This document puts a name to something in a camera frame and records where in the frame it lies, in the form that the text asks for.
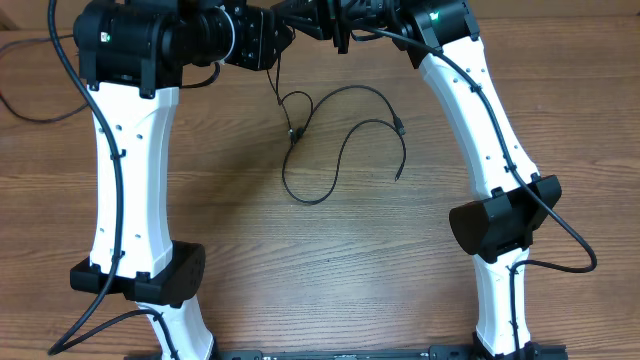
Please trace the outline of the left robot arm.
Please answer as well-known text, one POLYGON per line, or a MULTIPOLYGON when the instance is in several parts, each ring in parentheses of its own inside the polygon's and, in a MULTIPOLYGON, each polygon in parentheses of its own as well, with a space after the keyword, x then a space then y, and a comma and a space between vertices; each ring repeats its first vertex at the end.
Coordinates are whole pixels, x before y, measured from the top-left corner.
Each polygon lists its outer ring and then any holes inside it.
POLYGON ((272 10, 243 1, 93 1, 73 35, 95 104, 97 225, 71 286, 122 294, 153 326, 165 359, 212 359, 196 297, 205 251, 170 237, 168 153, 187 65, 271 68, 292 42, 272 10))

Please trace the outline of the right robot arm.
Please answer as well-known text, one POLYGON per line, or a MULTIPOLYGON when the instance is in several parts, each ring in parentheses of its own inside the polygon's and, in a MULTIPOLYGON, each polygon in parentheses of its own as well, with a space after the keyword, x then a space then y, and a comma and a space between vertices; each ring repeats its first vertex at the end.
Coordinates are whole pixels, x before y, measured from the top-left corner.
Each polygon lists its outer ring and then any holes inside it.
POLYGON ((388 37, 438 98, 468 169, 473 201, 449 223, 471 256, 478 297, 473 359, 564 359, 532 341, 525 270, 537 230, 561 196, 522 149, 495 91, 479 25, 466 1, 282 1, 285 24, 346 52, 355 30, 388 37))

